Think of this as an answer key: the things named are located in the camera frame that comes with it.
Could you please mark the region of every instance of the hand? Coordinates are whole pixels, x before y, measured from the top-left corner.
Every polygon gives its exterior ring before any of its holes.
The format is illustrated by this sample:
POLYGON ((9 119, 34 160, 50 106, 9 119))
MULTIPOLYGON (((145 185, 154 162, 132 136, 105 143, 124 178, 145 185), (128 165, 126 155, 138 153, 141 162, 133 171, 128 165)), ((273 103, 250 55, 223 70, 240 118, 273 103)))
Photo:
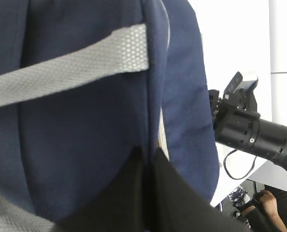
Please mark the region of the hand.
POLYGON ((277 200, 268 190, 262 190, 263 196, 259 201, 263 204, 264 209, 269 217, 279 216, 277 208, 277 200))

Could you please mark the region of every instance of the black robotic arm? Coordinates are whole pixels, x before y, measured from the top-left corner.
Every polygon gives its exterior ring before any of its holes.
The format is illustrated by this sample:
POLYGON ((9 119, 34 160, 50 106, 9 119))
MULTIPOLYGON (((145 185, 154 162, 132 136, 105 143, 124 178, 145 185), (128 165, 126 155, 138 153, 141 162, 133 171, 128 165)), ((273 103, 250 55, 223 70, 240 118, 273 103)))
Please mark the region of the black robotic arm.
POLYGON ((238 72, 223 98, 219 98, 219 91, 209 91, 215 140, 287 170, 287 127, 260 118, 253 93, 257 83, 243 81, 238 72))

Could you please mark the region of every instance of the backpack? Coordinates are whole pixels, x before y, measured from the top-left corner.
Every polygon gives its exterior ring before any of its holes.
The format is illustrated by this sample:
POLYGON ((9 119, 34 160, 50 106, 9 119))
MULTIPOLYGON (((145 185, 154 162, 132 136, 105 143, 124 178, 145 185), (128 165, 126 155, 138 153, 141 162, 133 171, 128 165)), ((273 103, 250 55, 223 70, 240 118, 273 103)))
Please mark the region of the backpack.
POLYGON ((219 162, 187 0, 0 1, 0 209, 59 224, 134 149, 149 195, 158 147, 209 202, 219 162))

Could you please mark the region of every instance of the gray strap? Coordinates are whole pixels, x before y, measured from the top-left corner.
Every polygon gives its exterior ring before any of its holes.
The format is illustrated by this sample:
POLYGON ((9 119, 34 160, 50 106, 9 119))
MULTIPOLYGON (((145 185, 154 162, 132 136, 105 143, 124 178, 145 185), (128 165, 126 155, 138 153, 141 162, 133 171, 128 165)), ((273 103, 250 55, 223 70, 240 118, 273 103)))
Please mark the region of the gray strap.
POLYGON ((148 69, 145 24, 121 28, 77 52, 0 76, 0 107, 148 69))
POLYGON ((0 195, 0 232, 51 232, 54 226, 54 223, 27 213, 0 195))

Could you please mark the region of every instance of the cable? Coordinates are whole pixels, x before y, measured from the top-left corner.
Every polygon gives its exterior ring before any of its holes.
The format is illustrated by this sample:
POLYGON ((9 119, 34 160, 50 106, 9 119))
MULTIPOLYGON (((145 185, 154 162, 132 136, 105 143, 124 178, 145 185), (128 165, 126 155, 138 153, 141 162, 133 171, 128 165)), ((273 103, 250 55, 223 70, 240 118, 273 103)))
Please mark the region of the cable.
POLYGON ((242 180, 242 179, 246 178, 246 177, 253 171, 253 169, 254 169, 254 167, 255 167, 255 161, 256 161, 257 156, 255 156, 255 158, 254 158, 254 160, 253 160, 252 167, 251 167, 251 169, 248 171, 247 174, 245 174, 245 175, 244 175, 243 177, 241 177, 241 178, 234 178, 234 177, 232 177, 232 175, 231 175, 231 174, 229 173, 229 171, 227 170, 226 160, 227 160, 227 158, 228 158, 231 154, 235 153, 236 151, 237 151, 237 150, 235 149, 235 150, 229 152, 229 153, 226 155, 226 157, 225 157, 225 159, 224 159, 224 161, 223 161, 223 166, 224 166, 224 169, 225 169, 227 175, 228 175, 231 179, 233 179, 233 180, 242 180))

